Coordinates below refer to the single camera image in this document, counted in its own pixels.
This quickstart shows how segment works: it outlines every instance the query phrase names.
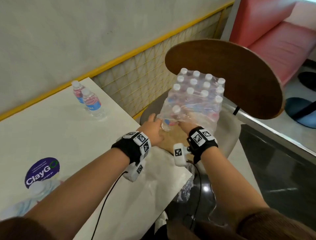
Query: clear plastic wrap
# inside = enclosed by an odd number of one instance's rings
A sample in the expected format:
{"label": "clear plastic wrap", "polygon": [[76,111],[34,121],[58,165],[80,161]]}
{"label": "clear plastic wrap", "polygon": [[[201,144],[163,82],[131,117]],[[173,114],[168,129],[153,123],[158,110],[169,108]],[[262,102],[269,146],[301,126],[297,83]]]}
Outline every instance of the clear plastic wrap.
{"label": "clear plastic wrap", "polygon": [[162,128],[170,131],[178,122],[194,121],[213,134],[222,108],[225,79],[212,74],[181,69],[176,83],[158,114]]}
{"label": "clear plastic wrap", "polygon": [[189,180],[186,182],[186,184],[182,187],[182,189],[179,191],[178,195],[174,198],[174,201],[178,203],[186,203],[190,198],[190,191],[193,187],[193,180],[194,180],[194,174],[195,169],[193,164],[188,163],[186,166],[186,169],[192,173],[192,176],[189,178]]}

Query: round table base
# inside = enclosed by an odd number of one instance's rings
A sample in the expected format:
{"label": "round table base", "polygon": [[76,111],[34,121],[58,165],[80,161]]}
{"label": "round table base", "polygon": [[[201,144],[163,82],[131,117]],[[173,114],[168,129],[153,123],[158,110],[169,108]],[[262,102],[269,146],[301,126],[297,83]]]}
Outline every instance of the round table base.
{"label": "round table base", "polygon": [[316,91],[316,73],[302,72],[298,75],[298,79],[305,87]]}
{"label": "round table base", "polygon": [[[292,118],[294,114],[310,105],[312,102],[303,98],[288,98],[285,103],[285,112]],[[308,114],[300,119],[294,119],[299,124],[308,128],[316,128],[316,111]]]}

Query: person's left hand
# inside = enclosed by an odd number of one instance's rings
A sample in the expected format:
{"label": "person's left hand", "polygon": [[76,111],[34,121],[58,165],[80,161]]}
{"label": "person's left hand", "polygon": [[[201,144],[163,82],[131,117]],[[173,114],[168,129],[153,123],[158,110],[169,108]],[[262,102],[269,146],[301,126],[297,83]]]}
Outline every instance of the person's left hand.
{"label": "person's left hand", "polygon": [[154,121],[155,114],[151,114],[142,126],[140,126],[137,131],[143,132],[150,140],[152,146],[156,146],[163,141],[164,137],[159,135],[159,129],[161,127],[162,120],[156,118]]}

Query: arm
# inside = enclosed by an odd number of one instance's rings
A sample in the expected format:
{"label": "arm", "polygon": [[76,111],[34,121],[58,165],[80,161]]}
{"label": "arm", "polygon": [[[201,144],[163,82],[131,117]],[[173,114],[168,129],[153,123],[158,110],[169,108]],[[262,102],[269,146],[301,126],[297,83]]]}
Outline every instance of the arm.
{"label": "arm", "polygon": [[[163,140],[161,120],[149,117],[138,131],[155,146]],[[119,149],[112,148],[79,170],[31,209],[25,217],[39,222],[56,239],[73,239],[100,204],[112,184],[130,163]]]}
{"label": "arm", "polygon": [[[179,125],[187,135],[197,127],[185,122],[180,122]],[[228,215],[231,227],[236,228],[252,211],[269,208],[260,194],[217,147],[206,149],[201,155],[201,162],[212,184],[218,205]]]}

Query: sofa cushion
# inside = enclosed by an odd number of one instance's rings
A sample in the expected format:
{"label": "sofa cushion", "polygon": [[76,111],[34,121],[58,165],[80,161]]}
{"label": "sofa cushion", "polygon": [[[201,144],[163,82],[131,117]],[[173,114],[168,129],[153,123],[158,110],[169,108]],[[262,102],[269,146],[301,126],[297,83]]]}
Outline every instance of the sofa cushion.
{"label": "sofa cushion", "polygon": [[230,41],[248,47],[289,17],[295,0],[242,0]]}
{"label": "sofa cushion", "polygon": [[266,61],[284,85],[315,46],[315,31],[282,22],[248,48]]}

